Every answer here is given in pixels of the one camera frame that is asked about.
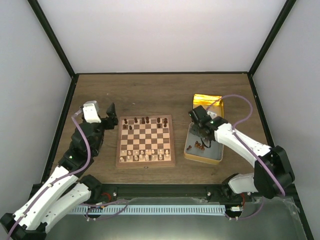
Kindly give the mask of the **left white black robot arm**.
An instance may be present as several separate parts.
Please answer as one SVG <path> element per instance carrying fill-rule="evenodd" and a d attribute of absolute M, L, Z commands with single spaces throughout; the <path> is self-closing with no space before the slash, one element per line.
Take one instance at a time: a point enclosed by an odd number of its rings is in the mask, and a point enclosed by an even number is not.
<path fill-rule="evenodd" d="M 72 115 L 75 131 L 68 150 L 39 190 L 14 213 L 5 213 L 0 223 L 7 239 L 44 240 L 49 231 L 71 210 L 102 196 L 101 183 L 84 172 L 99 155 L 106 130 L 118 125 L 115 104 L 98 114 L 97 101 L 87 101 Z"/>

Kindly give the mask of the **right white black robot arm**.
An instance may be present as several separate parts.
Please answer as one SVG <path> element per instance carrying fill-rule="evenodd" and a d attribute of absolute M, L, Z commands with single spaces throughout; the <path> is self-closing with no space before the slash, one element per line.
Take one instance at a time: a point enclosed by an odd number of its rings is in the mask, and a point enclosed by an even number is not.
<path fill-rule="evenodd" d="M 244 158 L 254 171 L 235 173 L 225 180 L 223 198 L 229 202 L 242 193 L 259 193 L 267 199 L 285 196 L 285 189 L 295 180 L 287 152 L 243 134 L 221 116 L 212 117 L 203 106 L 189 111 L 196 134 L 209 142 L 222 144 Z"/>

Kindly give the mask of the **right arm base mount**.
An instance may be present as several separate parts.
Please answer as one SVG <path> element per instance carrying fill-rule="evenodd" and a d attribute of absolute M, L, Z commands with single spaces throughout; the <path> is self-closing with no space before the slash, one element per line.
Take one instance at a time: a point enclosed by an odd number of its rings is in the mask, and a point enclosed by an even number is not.
<path fill-rule="evenodd" d="M 234 193 L 231 188 L 226 184 L 210 184 L 206 188 L 206 197 L 211 202 L 226 203 L 241 203 L 251 202 L 252 197 L 246 193 Z"/>

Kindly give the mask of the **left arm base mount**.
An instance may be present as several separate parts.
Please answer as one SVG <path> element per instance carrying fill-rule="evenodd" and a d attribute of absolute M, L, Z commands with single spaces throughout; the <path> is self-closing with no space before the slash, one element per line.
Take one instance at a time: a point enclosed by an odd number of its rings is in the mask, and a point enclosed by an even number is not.
<path fill-rule="evenodd" d="M 117 199 L 118 188 L 112 184 L 102 184 L 101 186 L 95 187 L 90 194 L 86 204 L 97 204 L 97 203 L 110 203 Z"/>

